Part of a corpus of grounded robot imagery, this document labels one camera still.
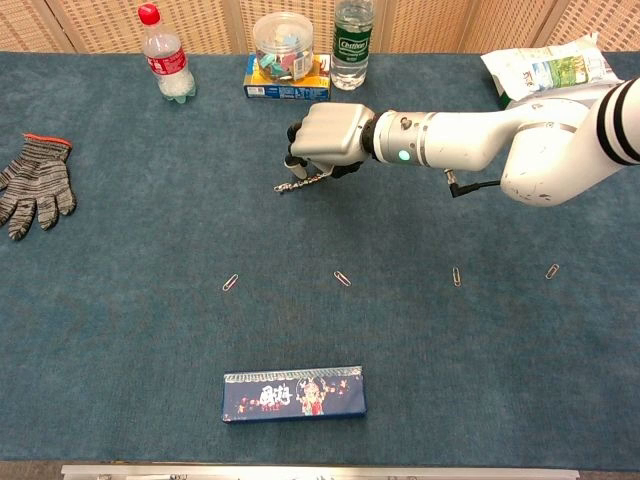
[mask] metal chain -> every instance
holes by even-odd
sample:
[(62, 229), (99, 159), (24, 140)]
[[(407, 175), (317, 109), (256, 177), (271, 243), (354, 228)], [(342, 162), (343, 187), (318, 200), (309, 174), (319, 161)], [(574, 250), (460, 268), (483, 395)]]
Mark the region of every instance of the metal chain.
[(273, 187), (273, 191), (277, 193), (291, 192), (293, 190), (296, 190), (297, 188), (302, 188), (302, 187), (306, 187), (307, 185), (312, 185), (314, 183), (317, 183), (320, 180), (324, 180), (329, 176), (331, 176), (331, 172), (318, 173), (311, 177), (307, 177), (304, 180), (298, 180), (295, 183), (283, 183), (281, 185), (276, 185), (275, 187)]

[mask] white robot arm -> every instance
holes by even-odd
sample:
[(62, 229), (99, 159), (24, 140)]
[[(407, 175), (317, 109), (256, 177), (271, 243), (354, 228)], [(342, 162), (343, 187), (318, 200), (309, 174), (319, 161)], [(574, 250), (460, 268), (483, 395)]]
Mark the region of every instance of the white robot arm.
[(459, 187), (452, 169), (484, 169), (512, 140), (499, 185), (533, 206), (559, 205), (617, 172), (640, 164), (640, 82), (611, 89), (591, 109), (564, 99), (489, 113), (395, 112), (319, 103), (292, 125), (285, 165), (307, 178), (306, 161), (340, 177), (369, 156), (389, 164), (443, 168), (454, 196), (498, 182)]

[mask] blue box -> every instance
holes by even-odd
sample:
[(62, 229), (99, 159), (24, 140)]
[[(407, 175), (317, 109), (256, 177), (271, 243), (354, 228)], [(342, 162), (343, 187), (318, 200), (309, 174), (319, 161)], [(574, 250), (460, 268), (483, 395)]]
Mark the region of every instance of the blue box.
[(260, 73), (256, 56), (249, 55), (244, 75), (244, 93), (249, 98), (293, 98), (329, 100), (331, 55), (314, 55), (309, 73), (297, 81), (274, 82)]
[(222, 421), (363, 416), (362, 367), (228, 373)]

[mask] water bottle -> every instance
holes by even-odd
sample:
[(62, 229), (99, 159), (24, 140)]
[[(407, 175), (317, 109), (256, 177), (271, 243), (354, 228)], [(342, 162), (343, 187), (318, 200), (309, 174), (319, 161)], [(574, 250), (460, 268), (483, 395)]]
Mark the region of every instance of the water bottle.
[(362, 85), (369, 64), (369, 40), (373, 28), (373, 0), (338, 0), (331, 80), (342, 90)]
[(160, 13), (152, 3), (138, 8), (145, 25), (142, 51), (158, 81), (160, 92), (167, 100), (184, 103), (196, 94), (196, 82), (187, 66), (180, 37), (160, 21)]

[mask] red label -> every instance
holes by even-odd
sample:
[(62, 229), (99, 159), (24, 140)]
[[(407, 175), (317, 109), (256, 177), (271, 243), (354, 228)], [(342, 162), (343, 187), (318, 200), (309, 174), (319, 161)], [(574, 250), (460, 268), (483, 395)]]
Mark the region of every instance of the red label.
[(187, 57), (184, 54), (182, 48), (170, 57), (165, 58), (151, 58), (147, 57), (147, 63), (151, 67), (154, 73), (158, 75), (171, 75), (172, 73), (179, 72), (187, 64)]

